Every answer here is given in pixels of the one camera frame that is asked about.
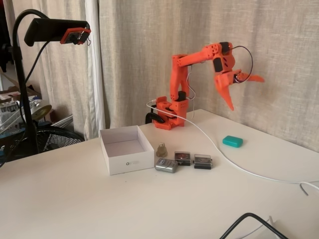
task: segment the orange robotic arm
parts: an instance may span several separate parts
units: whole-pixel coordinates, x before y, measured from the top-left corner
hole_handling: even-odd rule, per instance
[[[172,73],[170,79],[171,103],[166,101],[166,97],[159,97],[156,101],[156,108],[180,117],[186,117],[188,107],[189,87],[187,85],[187,67],[195,63],[212,60],[215,69],[214,82],[217,91],[226,101],[231,110],[234,110],[228,86],[233,83],[244,81],[264,82],[263,78],[257,75],[250,76],[242,73],[241,70],[233,71],[235,59],[232,55],[232,44],[220,42],[204,46],[200,52],[190,55],[174,55],[172,57]],[[162,120],[153,120],[158,128],[170,130],[175,126],[184,126],[184,120],[172,117],[162,112],[158,112]]]

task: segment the white box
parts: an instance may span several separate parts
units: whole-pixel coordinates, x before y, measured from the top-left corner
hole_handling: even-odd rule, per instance
[[[154,167],[154,149],[137,125],[100,130],[100,138],[110,175]]]

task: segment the teal block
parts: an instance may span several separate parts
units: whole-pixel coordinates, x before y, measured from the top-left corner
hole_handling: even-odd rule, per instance
[[[223,139],[223,144],[239,148],[243,144],[243,139],[229,135]]]

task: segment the table surface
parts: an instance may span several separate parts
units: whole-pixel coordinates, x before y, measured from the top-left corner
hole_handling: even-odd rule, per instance
[[[212,113],[198,124],[233,161],[284,180],[319,179],[319,154]],[[153,148],[212,156],[212,170],[180,166],[109,176],[99,139],[7,163],[0,169],[0,234],[6,239],[218,239],[242,214],[267,219],[290,239],[317,239],[319,193],[271,182],[231,166],[193,125],[171,131],[141,126]],[[241,148],[221,144],[244,139]],[[259,225],[243,221],[230,239]],[[269,237],[262,228],[248,238]]]

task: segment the black power cord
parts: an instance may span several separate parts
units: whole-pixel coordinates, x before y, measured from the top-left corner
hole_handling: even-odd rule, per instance
[[[238,82],[237,82],[237,83],[243,83],[243,82],[247,81],[247,80],[249,79],[249,77],[251,76],[251,73],[252,73],[253,67],[254,67],[254,60],[253,60],[253,55],[252,55],[251,52],[248,50],[248,48],[245,47],[245,46],[240,46],[240,45],[239,45],[239,46],[235,46],[235,47],[229,49],[228,51],[234,50],[234,49],[239,48],[239,47],[246,49],[246,51],[248,51],[248,53],[249,53],[249,55],[250,55],[250,58],[251,58],[251,68],[250,68],[250,72],[249,72],[248,76],[246,77],[246,79],[245,79],[244,81],[238,81]]]
[[[38,55],[36,56],[36,59],[35,59],[35,61],[34,61],[34,63],[33,63],[33,66],[31,67],[31,70],[30,70],[29,74],[28,74],[28,76],[26,77],[26,79],[25,79],[25,81],[24,81],[25,84],[26,84],[26,82],[29,80],[29,78],[30,78],[30,76],[31,76],[31,74],[32,74],[32,72],[33,72],[33,70],[34,70],[34,68],[35,68],[36,63],[38,62],[38,59],[39,59],[39,57],[40,57],[42,51],[45,49],[45,47],[47,46],[47,44],[49,44],[49,42],[50,42],[50,41],[47,41],[47,42],[41,47],[41,49],[40,49],[40,51],[39,51]],[[24,126],[25,126],[26,124],[25,124],[25,120],[24,120],[24,117],[23,117],[23,113],[22,113],[22,94],[23,94],[23,92],[20,92],[19,111],[20,111],[21,119],[22,119],[22,121],[23,121],[23,123],[24,123]],[[21,139],[18,141],[18,143],[14,146],[14,148],[8,153],[7,157],[5,157],[4,161],[0,164],[0,168],[1,168],[6,162],[8,162],[8,160],[10,159],[10,157],[13,155],[13,153],[16,151],[16,149],[18,148],[18,146],[20,145],[20,143],[21,143],[22,140],[24,139],[24,136],[25,136],[25,131],[24,131],[24,133],[23,133]]]
[[[238,224],[240,224],[241,221],[244,220],[247,217],[252,217],[252,218],[258,220],[265,227],[267,227],[269,230],[271,230],[274,234],[279,236],[281,239],[288,239],[288,237],[286,237],[283,234],[281,234],[276,228],[274,228],[269,223],[267,223],[265,220],[263,220],[262,218],[260,218],[259,216],[255,215],[253,213],[245,213],[244,215],[242,215],[239,219],[237,219],[237,221],[234,222],[233,225],[230,226],[230,228],[224,233],[224,235],[221,236],[220,239],[225,239],[232,232],[232,230],[234,230],[234,228],[237,227]]]
[[[30,78],[30,76],[31,76],[31,74],[32,74],[32,72],[33,72],[33,70],[34,70],[34,68],[35,68],[36,63],[37,63],[38,60],[39,60],[39,57],[40,57],[42,51],[45,49],[45,47],[47,46],[47,44],[49,44],[49,42],[50,42],[50,41],[47,41],[47,42],[41,47],[41,49],[40,49],[38,55],[36,56],[36,59],[35,59],[35,61],[34,61],[34,64],[32,65],[31,70],[30,70],[28,76],[26,77],[26,79],[25,79],[25,81],[24,81],[25,84],[26,84],[27,81],[29,80],[29,78]],[[22,109],[21,109],[21,107],[22,107],[21,102],[22,102],[22,93],[20,94],[19,110],[20,110],[20,115],[21,115],[22,121],[23,121],[23,123],[24,123],[24,125],[25,125],[25,120],[24,120],[24,117],[23,117],[23,114],[22,114]]]

